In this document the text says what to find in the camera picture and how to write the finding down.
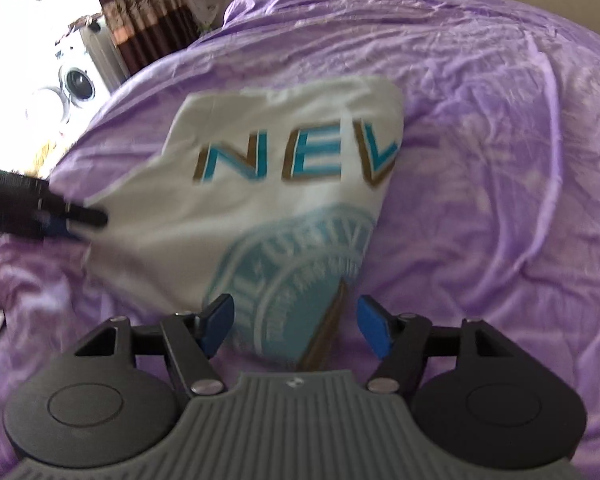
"white t-shirt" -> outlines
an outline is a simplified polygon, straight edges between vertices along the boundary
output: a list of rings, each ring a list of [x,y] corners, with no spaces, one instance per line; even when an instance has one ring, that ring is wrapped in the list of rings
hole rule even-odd
[[[294,362],[358,272],[402,139],[379,77],[190,95],[162,153],[88,201],[88,270],[170,314],[234,297],[234,339]]]

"brown striped curtain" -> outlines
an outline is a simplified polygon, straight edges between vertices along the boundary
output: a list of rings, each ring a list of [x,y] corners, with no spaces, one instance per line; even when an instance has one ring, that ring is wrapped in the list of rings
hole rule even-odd
[[[188,47],[198,26],[186,0],[100,0],[129,72]]]

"purple bedsheet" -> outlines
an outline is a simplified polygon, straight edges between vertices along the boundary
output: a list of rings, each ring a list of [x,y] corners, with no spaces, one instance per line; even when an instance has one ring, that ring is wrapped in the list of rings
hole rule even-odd
[[[574,458],[600,479],[600,37],[504,0],[236,0],[225,26],[135,76],[52,175],[81,199],[162,146],[190,92],[381,74],[404,92],[404,140],[356,284],[438,324],[484,317],[584,398]],[[80,268],[84,246],[1,238],[0,476],[15,463],[8,394],[114,314],[146,316]],[[224,348],[230,380],[262,365]],[[342,323],[331,359],[376,364]],[[144,366],[164,373],[155,361]],[[439,372],[448,362],[434,361]]]

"purple cloth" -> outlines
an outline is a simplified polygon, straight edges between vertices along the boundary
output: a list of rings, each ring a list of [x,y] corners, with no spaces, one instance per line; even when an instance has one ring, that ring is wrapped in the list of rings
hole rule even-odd
[[[600,37],[504,0],[236,0],[222,30],[125,84],[52,176],[81,199],[162,147],[190,92],[379,74],[404,140],[354,295],[437,324],[483,317],[584,398],[574,458],[600,479]],[[85,247],[1,239],[0,475],[8,394],[107,317],[148,321],[84,275]],[[264,366],[223,348],[233,381]],[[350,309],[330,361],[377,362]],[[434,360],[430,372],[448,366]],[[145,367],[164,374],[160,367]]]

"silver screw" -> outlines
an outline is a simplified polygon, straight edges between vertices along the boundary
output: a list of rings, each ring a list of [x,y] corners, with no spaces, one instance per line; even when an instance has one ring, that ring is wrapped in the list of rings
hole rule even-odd
[[[289,387],[291,387],[291,388],[299,388],[303,384],[304,384],[304,379],[300,378],[300,377],[294,377],[293,379],[289,379],[286,382],[286,385],[289,386]]]
[[[200,379],[191,385],[191,391],[196,395],[212,396],[224,390],[224,384],[216,379]]]
[[[366,389],[373,394],[394,394],[400,389],[400,384],[389,377],[376,377],[366,384]]]

